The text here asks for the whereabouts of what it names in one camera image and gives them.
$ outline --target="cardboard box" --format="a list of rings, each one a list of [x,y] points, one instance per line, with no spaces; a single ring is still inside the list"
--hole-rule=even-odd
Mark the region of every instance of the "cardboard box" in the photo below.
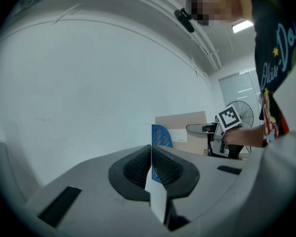
[[[207,135],[192,134],[186,131],[188,124],[206,124],[205,112],[187,113],[156,117],[155,124],[165,127],[171,136],[174,149],[204,155],[207,150]]]

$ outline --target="ceiling light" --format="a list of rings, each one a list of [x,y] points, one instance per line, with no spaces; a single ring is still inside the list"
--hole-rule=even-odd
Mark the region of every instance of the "ceiling light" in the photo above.
[[[256,68],[246,69],[244,71],[241,71],[241,72],[239,72],[239,75],[243,75],[243,74],[248,73],[248,72],[253,71],[253,70],[256,70]]]
[[[247,90],[250,90],[250,89],[244,89],[244,90],[238,91],[238,93],[244,92],[244,91],[247,91]]]
[[[243,29],[246,29],[248,27],[253,26],[253,23],[251,23],[249,20],[246,20],[244,22],[241,22],[240,24],[234,25],[232,27],[233,33],[237,33],[239,31],[242,31]]]

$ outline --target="black t-shirt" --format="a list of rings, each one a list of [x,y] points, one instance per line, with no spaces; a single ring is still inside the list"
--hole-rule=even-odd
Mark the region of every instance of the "black t-shirt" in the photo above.
[[[296,7],[293,11],[288,0],[251,1],[257,34],[255,62],[262,97],[260,119],[264,120],[266,145],[289,132],[273,94],[296,63]]]

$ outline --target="black clip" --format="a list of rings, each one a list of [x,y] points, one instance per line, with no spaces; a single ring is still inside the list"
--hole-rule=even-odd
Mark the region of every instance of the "black clip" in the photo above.
[[[184,8],[181,10],[176,10],[174,15],[190,33],[194,33],[195,29],[189,21],[192,19],[192,16],[189,15]]]

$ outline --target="ceiling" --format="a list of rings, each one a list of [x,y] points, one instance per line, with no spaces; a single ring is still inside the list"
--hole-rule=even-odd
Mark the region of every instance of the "ceiling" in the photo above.
[[[185,7],[185,0],[176,0]],[[219,26],[203,26],[204,31],[212,41],[214,47],[219,50],[222,66],[236,59],[254,53],[255,31],[253,27],[244,29],[236,34],[232,31],[232,24]]]

